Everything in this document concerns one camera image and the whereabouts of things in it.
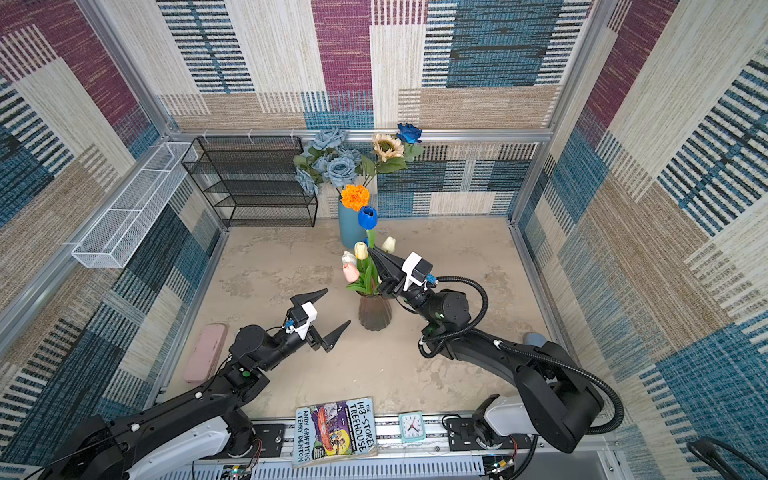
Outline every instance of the orange flower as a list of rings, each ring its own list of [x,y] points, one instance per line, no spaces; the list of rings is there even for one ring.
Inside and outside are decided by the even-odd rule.
[[[344,207],[351,208],[355,212],[360,211],[368,200],[371,199],[371,193],[363,185],[347,185],[341,193],[341,203]]]

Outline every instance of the book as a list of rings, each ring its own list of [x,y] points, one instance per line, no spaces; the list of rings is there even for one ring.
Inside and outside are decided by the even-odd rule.
[[[296,410],[294,467],[375,454],[376,423],[370,397]]]

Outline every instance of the mint green clock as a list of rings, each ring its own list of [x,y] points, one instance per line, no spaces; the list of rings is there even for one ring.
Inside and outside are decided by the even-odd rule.
[[[399,420],[400,438],[404,442],[421,442],[427,438],[424,417],[422,417],[421,412],[401,413]]]

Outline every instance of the pink pencil case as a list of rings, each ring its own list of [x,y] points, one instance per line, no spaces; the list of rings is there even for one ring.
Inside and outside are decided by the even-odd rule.
[[[222,323],[211,323],[203,328],[192,356],[184,370],[184,381],[200,384],[209,379],[218,366],[219,355],[227,339],[227,326]]]

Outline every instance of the white mesh basket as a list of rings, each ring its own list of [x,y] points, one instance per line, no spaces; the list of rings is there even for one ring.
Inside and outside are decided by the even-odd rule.
[[[190,158],[185,161],[197,159],[197,152],[189,146],[167,142],[158,148],[85,234],[72,256],[87,268],[125,268],[187,174],[181,158],[186,152]]]

